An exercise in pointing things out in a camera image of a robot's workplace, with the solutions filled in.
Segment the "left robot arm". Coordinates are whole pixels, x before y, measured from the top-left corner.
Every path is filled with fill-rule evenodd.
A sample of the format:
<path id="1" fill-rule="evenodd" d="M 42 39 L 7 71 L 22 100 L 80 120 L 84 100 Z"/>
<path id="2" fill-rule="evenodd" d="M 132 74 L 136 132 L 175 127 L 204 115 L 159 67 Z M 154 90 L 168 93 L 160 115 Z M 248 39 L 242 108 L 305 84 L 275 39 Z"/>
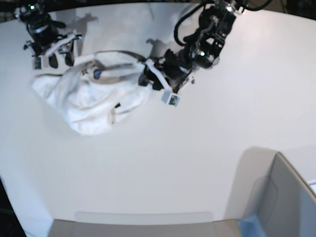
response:
<path id="1" fill-rule="evenodd" d="M 243 12 L 242 4 L 239 0 L 204 0 L 178 20 L 173 36 L 181 49 L 178 52 L 168 49 L 163 56 L 152 58 L 154 67 L 162 73 L 172 92 L 179 92 L 193 71 L 218 64 L 226 38 L 237 16 Z M 197 29 L 180 39 L 180 25 L 198 10 L 201 13 Z"/>

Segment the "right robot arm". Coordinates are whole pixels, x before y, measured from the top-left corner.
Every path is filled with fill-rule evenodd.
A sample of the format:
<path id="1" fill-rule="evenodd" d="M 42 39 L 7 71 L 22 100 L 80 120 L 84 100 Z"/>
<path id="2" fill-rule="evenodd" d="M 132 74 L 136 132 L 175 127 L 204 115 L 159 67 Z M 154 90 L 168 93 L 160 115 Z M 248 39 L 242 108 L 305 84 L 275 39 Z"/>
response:
<path id="1" fill-rule="evenodd" d="M 20 3 L 14 15 L 25 25 L 32 38 L 26 41 L 23 49 L 30 49 L 32 52 L 33 69 L 41 70 L 44 67 L 57 69 L 57 53 L 64 56 L 67 66 L 74 65 L 74 42 L 82 39 L 82 35 L 74 32 L 60 33 L 59 30 L 64 30 L 67 26 L 64 22 L 51 18 L 45 10 L 44 1 Z"/>

